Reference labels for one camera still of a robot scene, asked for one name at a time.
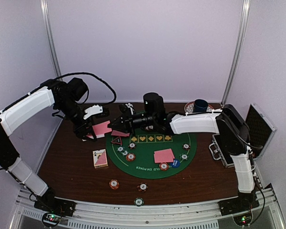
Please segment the red backed card gripper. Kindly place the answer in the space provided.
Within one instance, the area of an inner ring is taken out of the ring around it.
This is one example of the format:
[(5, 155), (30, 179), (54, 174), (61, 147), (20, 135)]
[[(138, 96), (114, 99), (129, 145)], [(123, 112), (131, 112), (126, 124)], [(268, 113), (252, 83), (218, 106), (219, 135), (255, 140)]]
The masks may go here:
[(120, 132), (120, 131), (117, 131), (117, 130), (113, 130), (111, 132), (111, 136), (129, 137), (130, 134), (129, 133)]
[(106, 133), (111, 132), (112, 129), (108, 127), (110, 123), (111, 122), (108, 120), (108, 121), (93, 125), (92, 128), (93, 128), (95, 135), (104, 135)]

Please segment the red 5 chip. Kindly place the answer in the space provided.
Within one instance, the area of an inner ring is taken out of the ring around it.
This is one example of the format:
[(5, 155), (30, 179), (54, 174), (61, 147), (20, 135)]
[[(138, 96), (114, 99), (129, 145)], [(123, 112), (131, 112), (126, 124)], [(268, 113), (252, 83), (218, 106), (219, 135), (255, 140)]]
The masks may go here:
[(153, 126), (147, 126), (145, 128), (145, 131), (148, 131), (148, 132), (153, 131)]
[(168, 165), (167, 163), (163, 162), (163, 163), (160, 163), (160, 164), (159, 164), (159, 168), (160, 168), (160, 170), (162, 170), (162, 171), (166, 171), (166, 170), (169, 169), (169, 165)]
[(136, 156), (133, 153), (129, 153), (129, 154), (126, 155), (125, 158), (126, 158), (127, 161), (134, 161)]

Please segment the red chip stack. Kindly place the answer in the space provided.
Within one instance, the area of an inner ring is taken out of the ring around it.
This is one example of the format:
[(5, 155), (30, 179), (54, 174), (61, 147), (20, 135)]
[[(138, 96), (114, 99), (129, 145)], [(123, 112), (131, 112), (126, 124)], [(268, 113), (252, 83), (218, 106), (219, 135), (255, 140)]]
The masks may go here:
[(117, 179), (112, 179), (109, 182), (109, 186), (110, 186), (111, 189), (117, 190), (120, 187), (120, 184), (119, 184), (119, 181)]

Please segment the brown 100 chip stack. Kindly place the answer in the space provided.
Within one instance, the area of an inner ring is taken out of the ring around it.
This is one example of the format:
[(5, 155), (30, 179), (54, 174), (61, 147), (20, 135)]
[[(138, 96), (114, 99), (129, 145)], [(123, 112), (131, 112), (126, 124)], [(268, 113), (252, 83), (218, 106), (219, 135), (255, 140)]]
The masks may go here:
[(145, 192), (148, 189), (148, 185), (146, 183), (140, 183), (137, 186), (137, 190), (140, 192)]

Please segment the green 20 chip stack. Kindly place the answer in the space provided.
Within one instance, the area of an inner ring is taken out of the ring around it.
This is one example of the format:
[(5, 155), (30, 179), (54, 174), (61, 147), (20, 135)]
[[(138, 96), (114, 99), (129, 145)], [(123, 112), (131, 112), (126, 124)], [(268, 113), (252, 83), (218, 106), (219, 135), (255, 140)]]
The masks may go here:
[(140, 207), (140, 206), (142, 206), (143, 204), (144, 204), (144, 200), (143, 200), (142, 198), (136, 198), (136, 199), (134, 200), (134, 205), (135, 205), (135, 206)]

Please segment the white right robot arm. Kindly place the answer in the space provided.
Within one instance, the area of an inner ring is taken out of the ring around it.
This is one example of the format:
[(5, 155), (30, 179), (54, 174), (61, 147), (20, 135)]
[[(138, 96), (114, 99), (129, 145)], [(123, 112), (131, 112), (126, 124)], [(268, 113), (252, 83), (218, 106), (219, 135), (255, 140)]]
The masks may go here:
[(184, 133), (218, 134), (222, 151), (232, 158), (238, 181), (238, 197), (235, 207), (246, 210), (253, 203), (255, 194), (254, 163), (250, 158), (249, 126), (231, 105), (221, 109), (183, 114), (166, 112), (163, 98), (157, 93), (143, 96), (144, 111), (136, 113), (130, 105), (123, 104), (122, 114), (108, 125), (123, 133), (134, 134), (138, 128), (152, 126), (154, 131), (164, 135)]

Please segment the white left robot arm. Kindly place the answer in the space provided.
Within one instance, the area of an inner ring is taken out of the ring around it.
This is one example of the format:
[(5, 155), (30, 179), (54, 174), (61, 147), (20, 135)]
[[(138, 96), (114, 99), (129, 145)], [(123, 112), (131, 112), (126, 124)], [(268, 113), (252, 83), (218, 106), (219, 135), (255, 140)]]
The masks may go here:
[(40, 111), (53, 107), (74, 124), (75, 135), (83, 140), (96, 139), (93, 116), (103, 112), (100, 105), (80, 108), (78, 101), (88, 92), (82, 79), (73, 78), (68, 83), (58, 78), (49, 79), (25, 96), (0, 110), (0, 169), (11, 174), (29, 191), (41, 197), (40, 203), (49, 212), (59, 208), (59, 201), (49, 194), (49, 186), (20, 157), (10, 140), (14, 132)]

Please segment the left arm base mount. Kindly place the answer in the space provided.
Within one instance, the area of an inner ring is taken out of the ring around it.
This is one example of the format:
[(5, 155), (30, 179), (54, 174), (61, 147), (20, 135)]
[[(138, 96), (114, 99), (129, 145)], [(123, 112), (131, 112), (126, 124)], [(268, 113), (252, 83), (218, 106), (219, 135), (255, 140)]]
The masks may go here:
[(45, 211), (41, 217), (42, 224), (49, 229), (58, 226), (63, 217), (72, 217), (75, 211), (76, 203), (71, 200), (60, 199), (55, 196), (53, 188), (49, 187), (42, 196), (34, 192), (34, 207)]

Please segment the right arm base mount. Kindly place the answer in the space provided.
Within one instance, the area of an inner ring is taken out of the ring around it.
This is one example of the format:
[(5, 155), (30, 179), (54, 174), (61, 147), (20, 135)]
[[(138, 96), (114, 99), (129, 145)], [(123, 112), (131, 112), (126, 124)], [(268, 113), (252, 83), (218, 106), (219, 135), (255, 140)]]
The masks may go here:
[(233, 220), (238, 226), (249, 226), (253, 220), (252, 210), (260, 206), (256, 191), (251, 193), (238, 192), (238, 196), (218, 202), (222, 216), (233, 215)]

